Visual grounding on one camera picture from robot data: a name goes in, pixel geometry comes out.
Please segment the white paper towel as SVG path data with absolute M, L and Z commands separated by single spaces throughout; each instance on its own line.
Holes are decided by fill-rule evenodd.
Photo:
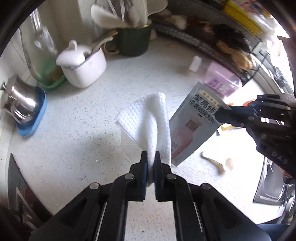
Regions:
M 147 152 L 147 184 L 154 182 L 154 159 L 171 165 L 171 131 L 166 96 L 158 92 L 142 97 L 116 116 L 116 124 Z

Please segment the glass bottle green base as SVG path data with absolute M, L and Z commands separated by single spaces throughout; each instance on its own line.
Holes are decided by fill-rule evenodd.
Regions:
M 60 53 L 60 41 L 54 32 L 42 22 L 35 9 L 20 26 L 23 53 L 30 74 L 46 89 L 55 89 L 65 80 L 56 58 Z

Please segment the grey shampoo sachet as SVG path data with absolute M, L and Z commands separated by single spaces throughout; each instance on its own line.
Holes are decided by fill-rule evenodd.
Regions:
M 169 120 L 173 165 L 185 161 L 222 125 L 216 119 L 219 108 L 230 109 L 209 87 L 198 82 Z

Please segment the dark green utensil cup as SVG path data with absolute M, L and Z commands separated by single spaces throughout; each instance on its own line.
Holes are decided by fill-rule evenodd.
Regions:
M 139 28 L 117 28 L 115 35 L 115 49 L 122 56 L 138 57 L 143 55 L 149 47 L 151 25 Z

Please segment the white sugar pot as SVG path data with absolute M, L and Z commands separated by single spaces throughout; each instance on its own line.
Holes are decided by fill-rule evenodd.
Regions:
M 95 50 L 71 40 L 57 57 L 56 65 L 74 87 L 87 88 L 104 73 L 107 63 L 102 48 Z

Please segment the clear purple-label plastic bottle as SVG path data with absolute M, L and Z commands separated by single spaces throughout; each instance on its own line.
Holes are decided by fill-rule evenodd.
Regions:
M 189 76 L 220 97 L 229 97 L 242 87 L 241 79 L 216 61 L 194 56 L 188 67 Z

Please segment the ginger root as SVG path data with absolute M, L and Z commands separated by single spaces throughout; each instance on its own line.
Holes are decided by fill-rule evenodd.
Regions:
M 226 43 L 224 43 L 221 40 L 219 40 L 216 43 L 216 46 L 223 53 L 230 55 L 233 62 L 240 69 L 249 71 L 254 67 L 252 57 L 250 56 L 250 54 L 246 54 L 242 50 L 236 50 L 236 49 L 230 48 Z

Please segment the stainless steel sink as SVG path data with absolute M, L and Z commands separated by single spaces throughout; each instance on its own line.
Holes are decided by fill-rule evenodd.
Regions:
M 285 206 L 295 195 L 294 180 L 282 175 L 281 168 L 271 160 L 264 158 L 254 203 Z

